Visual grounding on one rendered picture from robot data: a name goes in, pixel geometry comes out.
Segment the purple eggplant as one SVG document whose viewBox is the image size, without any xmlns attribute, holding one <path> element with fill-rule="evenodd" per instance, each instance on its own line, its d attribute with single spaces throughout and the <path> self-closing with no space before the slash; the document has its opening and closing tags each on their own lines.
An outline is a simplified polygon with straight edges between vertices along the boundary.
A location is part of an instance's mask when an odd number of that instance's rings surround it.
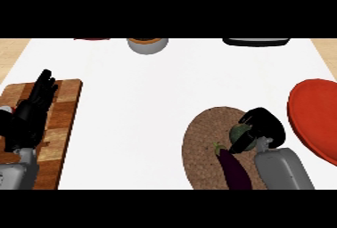
<svg viewBox="0 0 337 228">
<path fill-rule="evenodd" d="M 215 154 L 223 169 L 223 178 L 231 190 L 252 190 L 253 185 L 247 171 L 226 147 L 218 142 L 215 145 Z"/>
</svg>

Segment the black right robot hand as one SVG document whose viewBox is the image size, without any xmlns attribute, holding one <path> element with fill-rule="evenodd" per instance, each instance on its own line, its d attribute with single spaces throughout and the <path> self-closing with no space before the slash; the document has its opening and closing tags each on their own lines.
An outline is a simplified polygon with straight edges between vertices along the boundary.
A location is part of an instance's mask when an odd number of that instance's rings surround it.
<svg viewBox="0 0 337 228">
<path fill-rule="evenodd" d="M 238 124 L 247 129 L 241 129 L 243 134 L 232 141 L 229 149 L 232 154 L 250 151 L 256 147 L 254 142 L 262 136 L 272 139 L 268 144 L 269 149 L 275 149 L 283 145 L 286 141 L 283 123 L 265 108 L 259 107 L 250 110 L 240 118 Z"/>
</svg>

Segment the round woven brown placemat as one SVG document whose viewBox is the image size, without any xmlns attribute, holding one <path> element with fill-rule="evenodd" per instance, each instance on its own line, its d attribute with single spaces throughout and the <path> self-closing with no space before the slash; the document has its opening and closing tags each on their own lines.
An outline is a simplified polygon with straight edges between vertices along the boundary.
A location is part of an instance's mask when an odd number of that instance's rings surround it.
<svg viewBox="0 0 337 228">
<path fill-rule="evenodd" d="M 191 121 L 182 145 L 186 178 L 195 190 L 228 190 L 215 144 L 231 148 L 229 130 L 246 112 L 231 107 L 204 110 Z"/>
</svg>

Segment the green squash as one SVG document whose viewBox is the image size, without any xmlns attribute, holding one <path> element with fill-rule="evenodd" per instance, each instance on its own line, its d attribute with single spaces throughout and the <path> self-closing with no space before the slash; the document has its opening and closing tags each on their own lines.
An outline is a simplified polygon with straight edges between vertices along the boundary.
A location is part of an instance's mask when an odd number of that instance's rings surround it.
<svg viewBox="0 0 337 228">
<path fill-rule="evenodd" d="M 252 128 L 247 124 L 235 124 L 231 131 L 229 131 L 229 139 L 231 143 L 235 143 L 240 137 L 243 136 L 244 132 Z M 246 151 L 252 151 L 256 147 L 257 140 L 253 140 L 246 147 Z"/>
</svg>

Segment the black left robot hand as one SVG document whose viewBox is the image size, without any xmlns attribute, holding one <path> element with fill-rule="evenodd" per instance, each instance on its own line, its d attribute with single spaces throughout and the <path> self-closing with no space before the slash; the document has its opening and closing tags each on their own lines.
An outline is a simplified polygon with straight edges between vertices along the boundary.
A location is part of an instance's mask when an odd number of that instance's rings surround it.
<svg viewBox="0 0 337 228">
<path fill-rule="evenodd" d="M 52 71 L 46 69 L 34 83 L 30 98 L 19 103 L 15 112 L 0 110 L 0 136 L 6 138 L 5 152 L 36 148 L 40 144 L 56 89 Z"/>
</svg>

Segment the grey round pot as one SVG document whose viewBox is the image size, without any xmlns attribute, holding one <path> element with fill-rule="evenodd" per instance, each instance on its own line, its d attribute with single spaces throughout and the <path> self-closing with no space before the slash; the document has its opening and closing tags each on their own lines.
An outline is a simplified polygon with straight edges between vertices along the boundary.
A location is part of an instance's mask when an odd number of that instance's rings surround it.
<svg viewBox="0 0 337 228">
<path fill-rule="evenodd" d="M 130 49 L 139 54 L 155 54 L 163 50 L 169 44 L 167 38 L 152 38 L 139 40 L 136 38 L 129 38 L 127 44 Z"/>
</svg>

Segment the wooden cutting board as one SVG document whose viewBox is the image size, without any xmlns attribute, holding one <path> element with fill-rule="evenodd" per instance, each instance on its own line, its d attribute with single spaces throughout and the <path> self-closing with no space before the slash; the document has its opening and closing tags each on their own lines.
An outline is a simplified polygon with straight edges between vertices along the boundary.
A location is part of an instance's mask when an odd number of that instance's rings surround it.
<svg viewBox="0 0 337 228">
<path fill-rule="evenodd" d="M 83 86 L 80 79 L 56 80 L 55 83 L 58 90 L 48 112 L 42 143 L 37 146 L 40 171 L 34 190 L 58 189 Z M 30 97 L 33 85 L 34 83 L 8 85 L 0 95 L 0 106 L 17 108 L 21 101 Z M 0 163 L 18 162 L 19 156 L 5 152 L 5 146 L 6 139 L 0 136 Z"/>
</svg>

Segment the red bowl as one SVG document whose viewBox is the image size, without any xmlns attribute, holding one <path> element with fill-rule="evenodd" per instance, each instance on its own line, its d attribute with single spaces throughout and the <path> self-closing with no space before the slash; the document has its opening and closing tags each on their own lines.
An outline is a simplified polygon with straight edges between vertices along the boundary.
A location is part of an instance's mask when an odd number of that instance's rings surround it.
<svg viewBox="0 0 337 228">
<path fill-rule="evenodd" d="M 302 81 L 288 95 L 287 116 L 300 142 L 337 166 L 337 82 Z"/>
</svg>

